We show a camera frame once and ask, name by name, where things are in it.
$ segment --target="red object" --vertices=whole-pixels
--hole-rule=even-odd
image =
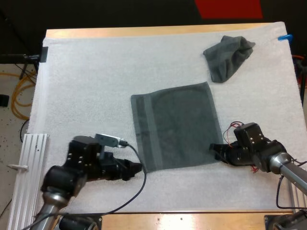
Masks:
[[[260,0],[195,0],[203,19],[261,19]]]

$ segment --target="crumpled gray cloth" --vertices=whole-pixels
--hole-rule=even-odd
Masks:
[[[148,172],[216,162],[222,134],[207,82],[132,95],[138,151]]]
[[[227,81],[253,52],[254,42],[244,37],[223,36],[220,43],[206,49],[205,55],[213,82]]]

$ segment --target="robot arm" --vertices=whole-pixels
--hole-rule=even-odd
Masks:
[[[210,145],[217,160],[233,166],[256,166],[267,173],[281,174],[307,195],[307,172],[293,164],[293,157],[280,142],[264,137],[256,123],[237,127],[234,133],[237,141]],[[307,226],[306,211],[279,219],[274,230],[303,230],[299,226]]]
[[[62,166],[53,166],[47,172],[41,191],[44,205],[30,230],[51,230],[56,216],[52,215],[67,206],[73,196],[77,196],[85,183],[94,180],[128,181],[142,170],[142,164],[129,160],[116,159],[112,152],[104,151],[105,146],[124,148],[125,140],[96,134],[95,138],[77,136],[69,144],[66,162]],[[94,230],[93,220],[86,218],[63,217],[57,228]]]

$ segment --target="metal extrusion frame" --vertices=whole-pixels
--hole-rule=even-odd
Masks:
[[[8,230],[20,230],[35,218],[48,134],[25,134],[19,165],[8,165],[18,171],[12,197]]]

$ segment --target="floor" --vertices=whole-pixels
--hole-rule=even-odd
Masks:
[[[28,66],[29,71],[33,71],[33,66]],[[20,74],[21,70],[14,64],[0,64],[0,73],[15,73]],[[10,95],[12,94],[16,84],[18,83],[17,77],[8,77],[0,75],[0,94]],[[19,95],[19,101],[21,103],[29,103],[33,99],[34,88],[25,90]],[[24,120],[16,118],[10,107],[11,100],[8,107],[0,108],[0,177],[2,183],[0,184],[0,214],[4,210],[0,217],[0,229],[6,229],[9,212],[10,212],[10,200],[15,184],[16,171],[8,168],[8,164],[18,164],[22,143],[20,141],[20,129]],[[21,110],[24,115],[30,115],[30,107]],[[305,118],[307,118],[307,101],[304,106]],[[23,133],[26,133],[26,126],[23,129]]]

